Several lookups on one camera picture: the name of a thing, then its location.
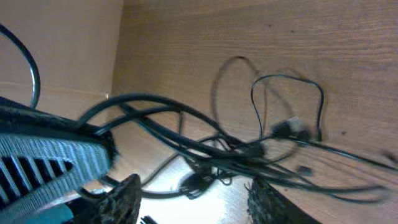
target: brown wood grain surface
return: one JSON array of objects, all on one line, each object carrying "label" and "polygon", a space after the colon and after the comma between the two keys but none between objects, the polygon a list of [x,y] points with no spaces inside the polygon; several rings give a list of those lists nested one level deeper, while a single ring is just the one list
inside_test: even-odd
[{"label": "brown wood grain surface", "polygon": [[[125,6],[113,79],[113,94],[148,92],[171,97],[210,115],[210,86],[221,64],[235,55],[250,58],[262,74],[284,73],[318,82],[326,94],[324,142],[382,162],[398,154],[398,2],[396,1],[141,1]],[[218,111],[229,133],[258,137],[250,104],[254,80],[245,64],[234,64],[220,82]],[[318,92],[289,80],[271,80],[294,115],[315,127]],[[264,112],[262,87],[256,102]],[[289,118],[267,91],[267,125]],[[177,117],[157,115],[175,127]],[[190,119],[185,134],[200,138],[211,129]],[[115,130],[122,158],[114,176],[145,178],[172,153],[134,124]],[[283,152],[287,146],[270,145]],[[377,182],[394,190],[377,205],[355,205],[301,190],[278,189],[322,223],[397,223],[398,178],[347,159],[302,149],[283,163],[311,167],[325,186]],[[151,189],[169,190],[187,171],[175,162]],[[248,179],[217,183],[198,200],[144,200],[141,215],[163,223],[246,223]]]}]

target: wooden floor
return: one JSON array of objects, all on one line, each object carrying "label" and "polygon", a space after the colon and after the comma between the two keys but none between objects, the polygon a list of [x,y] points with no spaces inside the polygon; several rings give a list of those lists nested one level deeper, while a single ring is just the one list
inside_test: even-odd
[{"label": "wooden floor", "polygon": [[[121,21],[113,94],[156,93],[210,114],[210,86],[215,73],[226,59],[243,55],[263,74],[284,73],[318,82],[326,94],[324,142],[389,162],[382,156],[384,151],[398,154],[397,15],[398,3],[375,0],[171,0],[127,4]],[[253,78],[239,62],[231,67],[218,90],[221,124],[245,140],[258,136],[249,98]],[[289,102],[294,115],[314,128],[317,90],[286,80],[273,80],[271,84]],[[260,88],[256,101],[264,105],[261,93]],[[267,130],[290,117],[271,94],[267,96],[266,114]],[[176,117],[156,118],[176,126]],[[191,138],[211,134],[211,129],[198,121],[188,125],[185,134]],[[122,158],[113,174],[119,179],[131,172],[145,178],[172,153],[134,124],[115,130],[115,135]],[[394,190],[384,203],[355,205],[278,187],[322,223],[398,223],[396,175],[314,149],[303,149],[284,165],[292,169],[299,165],[311,167],[315,171],[312,180],[326,186],[370,181]],[[175,162],[150,188],[175,188],[187,170],[181,161]],[[244,184],[248,182],[238,178],[229,187],[217,183],[194,201],[143,200],[141,215],[150,215],[159,224],[246,223]]]}]

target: beige wall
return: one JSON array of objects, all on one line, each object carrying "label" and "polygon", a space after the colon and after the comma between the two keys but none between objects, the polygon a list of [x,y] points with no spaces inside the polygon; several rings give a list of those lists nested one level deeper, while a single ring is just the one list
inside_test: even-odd
[{"label": "beige wall", "polygon": [[[2,1],[0,22],[25,43],[39,66],[38,109],[75,119],[105,99],[122,8],[123,0]],[[30,94],[23,56],[0,35],[0,95],[29,104]]]}]

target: tangled cable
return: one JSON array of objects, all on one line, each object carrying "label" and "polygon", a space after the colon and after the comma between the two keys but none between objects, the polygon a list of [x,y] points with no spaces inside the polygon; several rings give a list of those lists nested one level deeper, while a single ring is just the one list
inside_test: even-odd
[{"label": "tangled cable", "polygon": [[[21,49],[22,53],[29,62],[32,72],[32,78],[34,81],[34,94],[31,103],[31,107],[34,108],[37,104],[37,100],[39,99],[40,92],[39,70],[37,69],[34,59],[32,58],[29,51],[26,49],[26,47],[24,47],[23,44],[11,32],[5,29],[5,27],[0,25],[0,28],[1,32],[8,36]],[[158,139],[160,142],[173,149],[176,154],[173,154],[170,158],[163,162],[161,166],[156,169],[147,180],[143,181],[143,187],[145,187],[157,175],[159,175],[162,170],[167,167],[174,159],[176,159],[178,156],[182,156],[188,163],[190,168],[194,171],[194,175],[192,175],[191,178],[184,180],[180,189],[174,192],[150,192],[147,190],[143,190],[142,196],[146,198],[163,199],[178,197],[181,195],[187,195],[192,199],[197,198],[214,182],[214,180],[220,180],[225,185],[229,185],[232,182],[232,178],[236,177],[237,175],[249,178],[260,178],[267,183],[284,187],[318,192],[346,202],[376,203],[386,198],[386,195],[384,193],[388,192],[388,189],[381,185],[365,185],[351,188],[321,187],[312,183],[300,174],[279,165],[279,162],[286,160],[295,152],[297,152],[297,149],[299,147],[311,146],[318,150],[334,153],[339,156],[347,157],[349,159],[354,159],[356,161],[365,163],[370,166],[374,166],[379,169],[384,169],[391,172],[398,172],[398,169],[396,167],[382,164],[380,162],[370,160],[365,157],[343,151],[341,149],[322,145],[318,142],[313,142],[308,137],[308,133],[306,133],[305,131],[303,133],[295,133],[294,130],[289,127],[289,124],[286,121],[278,124],[272,130],[272,133],[270,135],[264,135],[265,125],[262,124],[257,106],[254,103],[253,93],[255,87],[258,83],[263,83],[264,80],[268,80],[270,78],[286,78],[296,82],[307,83],[309,85],[315,86],[319,90],[320,101],[316,126],[317,140],[322,140],[320,122],[324,102],[324,92],[321,86],[314,81],[304,78],[290,77],[283,74],[266,75],[259,77],[252,84],[251,88],[251,102],[259,122],[259,138],[253,141],[244,142],[228,134],[220,126],[219,116],[216,109],[216,89],[229,66],[237,60],[244,61],[252,70],[252,73],[255,74],[255,76],[258,77],[260,74],[260,71],[246,57],[237,56],[225,61],[225,63],[219,69],[215,81],[213,82],[213,85],[211,87],[211,112],[214,119],[209,118],[205,114],[195,110],[188,105],[163,96],[143,93],[130,93],[126,95],[112,97],[95,105],[80,117],[80,119],[78,120],[78,124],[75,128],[76,130],[79,130],[84,124],[86,124],[98,113],[112,106],[118,106],[121,111],[123,111],[124,115],[98,127],[98,129],[95,131],[96,135],[100,136],[124,123],[135,122],[153,137]],[[158,103],[161,104],[161,106],[155,106],[153,108],[139,110],[127,104],[128,102],[135,101]],[[149,118],[150,115],[159,113],[179,114],[179,129],[177,133]],[[184,117],[186,114],[194,116],[205,122],[206,124],[210,125],[215,130],[215,133],[201,140],[194,140],[185,137],[182,133],[182,130],[183,125],[185,124]],[[271,139],[290,141],[295,144],[295,147],[291,151],[288,151],[278,158],[268,159],[265,157],[266,149],[264,148],[263,143]],[[102,178],[99,181],[112,187],[115,187],[119,184],[117,180],[114,180],[108,176]],[[366,200],[346,198],[337,195],[358,194],[370,191],[381,191],[382,193],[377,198]],[[81,189],[80,193],[86,198],[92,198],[93,200],[96,200],[100,197],[100,195],[93,195],[85,191],[84,189]]]}]

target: wooden surface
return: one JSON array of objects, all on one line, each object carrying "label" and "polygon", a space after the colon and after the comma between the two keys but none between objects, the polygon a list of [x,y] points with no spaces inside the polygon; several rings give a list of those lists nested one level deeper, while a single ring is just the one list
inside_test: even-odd
[{"label": "wooden surface", "polygon": [[[141,1],[125,6],[113,79],[113,94],[149,92],[182,101],[210,114],[210,85],[221,64],[234,55],[250,58],[263,74],[285,73],[318,82],[326,92],[322,128],[325,143],[388,162],[382,152],[398,154],[398,4],[394,1]],[[255,139],[257,121],[249,99],[253,81],[245,64],[233,65],[221,81],[221,124],[242,139]],[[272,87],[294,115],[313,128],[316,89],[286,80]],[[259,88],[256,101],[264,107]],[[267,96],[267,130],[289,118],[280,100]],[[176,117],[156,116],[175,127]],[[200,138],[211,129],[198,121],[185,134]],[[134,124],[115,130],[122,158],[113,172],[145,178],[172,153]],[[273,145],[272,151],[286,147]],[[394,189],[377,205],[354,205],[324,195],[278,188],[323,223],[397,223],[398,178],[314,149],[303,149],[284,165],[315,171],[326,186],[378,182]],[[176,162],[152,189],[176,186],[187,167]],[[142,202],[141,215],[163,223],[246,223],[247,192],[240,178],[233,186],[217,183],[189,201]]]}]

